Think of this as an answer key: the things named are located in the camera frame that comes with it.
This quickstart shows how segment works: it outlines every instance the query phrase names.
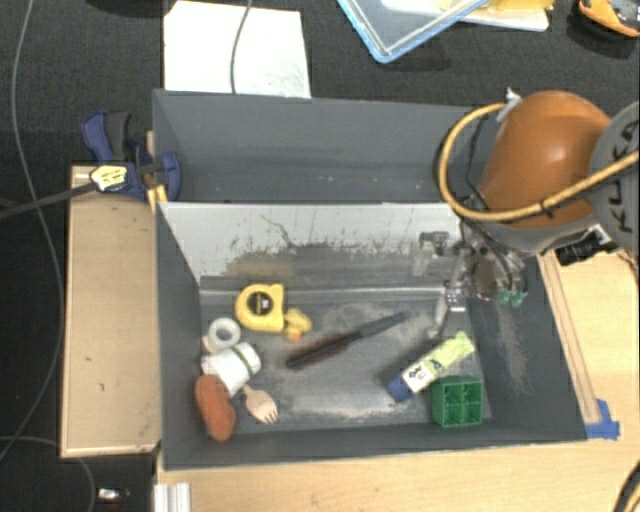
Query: yellow object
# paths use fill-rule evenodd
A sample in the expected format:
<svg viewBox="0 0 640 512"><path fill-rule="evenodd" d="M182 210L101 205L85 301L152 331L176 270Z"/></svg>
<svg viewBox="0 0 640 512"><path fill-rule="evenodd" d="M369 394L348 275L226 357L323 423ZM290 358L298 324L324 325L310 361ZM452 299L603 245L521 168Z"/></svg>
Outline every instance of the yellow object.
<svg viewBox="0 0 640 512"><path fill-rule="evenodd" d="M282 332L283 303L284 287L281 284L252 284L236 299L236 317L241 325L254 331Z"/></svg>
<svg viewBox="0 0 640 512"><path fill-rule="evenodd" d="M609 30L615 30L627 37L638 37L639 35L637 30L638 25L635 25L636 28L627 26L623 21L625 17L622 19L619 17L624 15L619 10L616 12L610 0L581 0L578 2L578 8L587 18L592 19ZM629 24L633 23L633 19L629 20L626 18L626 21Z"/></svg>
<svg viewBox="0 0 640 512"><path fill-rule="evenodd" d="M449 204L449 206L451 206L451 209L461 217L466 217L477 222L512 222L527 217L533 217L535 215L541 215L545 212L550 211L564 201L577 196L585 190L589 190L590 188L616 174L619 174L627 167L633 165L638 161L638 151L636 150L632 153L629 153L624 158L616 161L615 163L606 166L604 169L601 169L595 174L584 178L578 183L575 183L574 185L567 187L556 194L546 197L538 203L531 204L522 208L516 208L507 211L489 212L481 212L472 210L471 208L467 208L466 206L458 202L458 200L453 196L451 190L449 189L447 177L449 170L448 161L451 150L453 148L453 144L458 135L460 135L460 132L462 132L462 130L464 130L464 128L469 123L492 112L502 110L504 107L504 103L494 103L492 105L487 105L486 107L480 107L476 110L471 111L453 126L444 140L440 161L438 162L438 188L440 189L442 198Z"/></svg>
<svg viewBox="0 0 640 512"><path fill-rule="evenodd" d="M498 11L530 11L534 9L549 9L554 0L489 0L488 8Z"/></svg>
<svg viewBox="0 0 640 512"><path fill-rule="evenodd" d="M311 319L296 308L287 311L284 319L287 322L284 332L291 341L300 341L302 335L313 328Z"/></svg>

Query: green toy brick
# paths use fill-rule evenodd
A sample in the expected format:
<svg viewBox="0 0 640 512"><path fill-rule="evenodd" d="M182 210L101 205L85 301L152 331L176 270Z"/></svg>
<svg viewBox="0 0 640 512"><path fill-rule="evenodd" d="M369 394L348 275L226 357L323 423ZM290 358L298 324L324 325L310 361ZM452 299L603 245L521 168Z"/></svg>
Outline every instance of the green toy brick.
<svg viewBox="0 0 640 512"><path fill-rule="evenodd" d="M431 385L433 420L442 427L482 423L482 381L474 377L445 377Z"/></svg>

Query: black cable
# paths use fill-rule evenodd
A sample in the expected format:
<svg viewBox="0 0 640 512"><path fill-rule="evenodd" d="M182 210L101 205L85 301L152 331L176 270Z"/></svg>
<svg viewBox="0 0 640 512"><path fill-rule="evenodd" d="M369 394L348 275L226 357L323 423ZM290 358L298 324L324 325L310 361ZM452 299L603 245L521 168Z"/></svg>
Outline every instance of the black cable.
<svg viewBox="0 0 640 512"><path fill-rule="evenodd" d="M473 162L473 157L476 153L476 147L478 145L478 139L480 138L480 132L482 131L482 127L484 126L484 123L486 123L488 119L489 119L488 115L481 117L475 129L473 130L473 133L471 134L471 139L469 139L469 158L467 159L467 170L464 174L464 179L467 182L467 186L475 194L475 197L478 199L478 201L482 203L482 206L485 210L488 210L489 206L487 205L486 201L484 200L484 197L482 197L482 195L480 194L476 186L471 182L471 179L469 178L469 173L471 172L471 164Z"/></svg>
<svg viewBox="0 0 640 512"><path fill-rule="evenodd" d="M22 165L22 171L24 173L25 181L27 182L27 186L29 188L29 193L31 194L32 200L37 202L38 195L36 194L35 187L33 186L33 180L31 178L31 173L29 172L29 166L27 165L27 159L25 157L24 149L22 147L22 140L20 139L20 129L18 126L18 108L17 108L18 70L20 67L20 57L22 55L22 47L24 46L24 40L27 33L27 28L29 26L29 20L31 19L31 13L33 11L33 4L34 4L34 0L28 0L27 10L25 13L24 21L22 23L20 38L18 40L18 46L16 48L16 55L13 63L10 94L11 94L11 123L13 127L13 133L15 136L16 149L18 150L18 156L20 157L20 163ZM16 442L35 442L35 443L50 444L53 446L57 446L56 443L54 443L53 441L49 441L47 439L30 437L30 436L22 436L22 432L24 431L25 427L31 420L31 417L33 416L36 409L38 408L38 405L40 405L40 402L42 401L42 398L44 397L44 394L47 388L49 387L51 379L55 374L58 360L60 358L60 353L62 352L62 341L63 341L63 334L64 334L64 284L62 280L62 271L60 269L60 261L58 260L58 255L56 254L56 249L53 243L53 238L51 236L51 231L49 230L47 221L44 218L42 209L38 206L36 211L38 213L38 219L40 220L42 232L44 234L44 237L47 243L47 248L51 256L51 263L53 265L53 270L55 275L56 288L58 292L58 332L56 337L54 353L51 358L51 364L49 365L49 370L47 372L47 375L42 385L40 386L40 390L38 391L38 394L36 395L36 398L33 401L29 411L27 412L25 417L22 419L22 422L20 423L20 425L18 426L18 428L16 429L15 433L12 436L0 437L2 441L5 441L7 443L4 449L2 450L2 452L0 453L0 464L2 464L7 454L9 453L9 451L15 445ZM83 469L86 471L89 478L89 482L91 484L92 498L88 508L88 511L91 512L95 504L95 496L94 496L95 482L94 482L93 475L91 474L91 470L86 465L86 463L81 459L79 460L79 462L82 465Z"/></svg>
<svg viewBox="0 0 640 512"><path fill-rule="evenodd" d="M64 192L59 192L58 194L53 194L41 199L30 201L28 203L19 204L17 206L7 208L6 210L0 212L0 220L8 219L9 217L13 217L14 215L20 215L21 213L27 213L32 210L39 210L43 206L49 206L60 201L66 201L82 194L86 194L87 192L95 192L95 190L96 186L93 182L85 183L84 185L72 188L71 190L65 190Z"/></svg>
<svg viewBox="0 0 640 512"><path fill-rule="evenodd" d="M229 80L231 82L231 93L238 94L236 89L236 52L238 51L238 42L240 41L240 35L242 34L242 29L244 28L244 24L247 21L247 16L249 16L249 11L253 6L253 0L247 0L247 6L244 9L244 13L242 14L242 19L240 20L240 25L238 26L238 31L236 32L236 38L233 41L233 49L231 50L231 62L229 64Z"/></svg>
<svg viewBox="0 0 640 512"><path fill-rule="evenodd" d="M12 441L12 440L13 440L13 436L0 436L0 442L6 442L6 441ZM43 437L21 436L18 438L18 441L21 443L43 444L46 446L52 446L53 448L56 448L56 449L59 448L58 444L55 441L51 441L50 439L45 439ZM91 469L89 468L87 463L82 459L76 459L76 460L78 464L80 464L84 472L86 473L87 480L89 480L89 489L91 492L89 493L90 498L89 498L89 506L87 507L87 512L92 512L96 505L96 482L95 482L95 479L93 478L93 473L91 472Z"/></svg>
<svg viewBox="0 0 640 512"><path fill-rule="evenodd" d="M487 233L485 233L475 222L472 222L466 217L461 218L461 220L467 226L469 226L469 229L471 229L473 232L475 232L476 234L482 237L482 239L485 241L485 243L487 244L491 252L495 254L496 258L498 258L498 261L502 265L502 268L504 269L505 274L507 275L509 290L512 290L513 289L513 273L509 268L509 263L507 262L506 256L502 253L502 250L500 249L498 244Z"/></svg>

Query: glue stick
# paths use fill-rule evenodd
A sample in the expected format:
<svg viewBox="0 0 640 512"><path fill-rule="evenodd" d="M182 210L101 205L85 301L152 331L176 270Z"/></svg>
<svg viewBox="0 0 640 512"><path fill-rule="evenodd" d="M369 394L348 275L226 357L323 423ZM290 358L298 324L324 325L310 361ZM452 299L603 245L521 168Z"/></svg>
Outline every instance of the glue stick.
<svg viewBox="0 0 640 512"><path fill-rule="evenodd" d="M403 402L419 393L454 363L475 352L467 335L459 331L453 338L438 345L387 384L396 402Z"/></svg>

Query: wooden board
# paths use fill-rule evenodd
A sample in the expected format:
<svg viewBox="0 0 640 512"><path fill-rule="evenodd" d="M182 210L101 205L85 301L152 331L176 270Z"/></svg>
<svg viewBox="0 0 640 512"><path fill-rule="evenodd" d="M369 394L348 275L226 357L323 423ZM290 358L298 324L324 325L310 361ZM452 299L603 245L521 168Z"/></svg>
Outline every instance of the wooden board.
<svg viewBox="0 0 640 512"><path fill-rule="evenodd" d="M74 168L72 186L90 169ZM152 236L139 201L71 201L62 457L149 452L160 439Z"/></svg>

